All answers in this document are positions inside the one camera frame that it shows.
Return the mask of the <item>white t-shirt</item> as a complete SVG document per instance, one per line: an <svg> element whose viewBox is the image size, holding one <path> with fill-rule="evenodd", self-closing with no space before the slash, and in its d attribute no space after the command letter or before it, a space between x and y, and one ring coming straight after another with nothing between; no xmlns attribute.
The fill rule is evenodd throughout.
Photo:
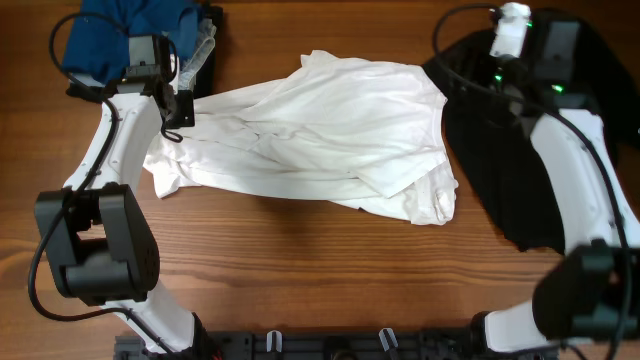
<svg viewBox="0 0 640 360"><path fill-rule="evenodd" d="M446 101L419 66L316 50L286 78L198 99L195 126L154 139L144 166L159 197L206 186L442 225L458 186Z"/></svg>

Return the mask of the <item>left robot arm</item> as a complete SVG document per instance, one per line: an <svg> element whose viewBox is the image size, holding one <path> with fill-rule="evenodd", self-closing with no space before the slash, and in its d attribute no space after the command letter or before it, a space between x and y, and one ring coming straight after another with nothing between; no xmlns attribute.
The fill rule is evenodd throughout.
<svg viewBox="0 0 640 360"><path fill-rule="evenodd" d="M28 296L43 317L79 322L115 315L142 339L151 359L209 359L216 353L198 317L178 305L159 279L154 235L136 200L143 161L158 134L181 111L169 84L140 90L120 85L102 105L91 144L63 187L42 192L35 204L41 240L30 265ZM46 259L58 292L88 311L56 314L38 298L36 277Z"/></svg>

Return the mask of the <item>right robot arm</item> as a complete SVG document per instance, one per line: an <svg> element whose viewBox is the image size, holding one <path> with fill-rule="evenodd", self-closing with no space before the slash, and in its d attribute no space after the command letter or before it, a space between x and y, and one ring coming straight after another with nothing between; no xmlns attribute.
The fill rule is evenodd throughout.
<svg viewBox="0 0 640 360"><path fill-rule="evenodd" d="M595 96L558 81L536 87L494 75L486 92L505 99L550 180L564 257L532 298L475 321L475 348L515 355L582 341L639 337L639 221L606 148Z"/></svg>

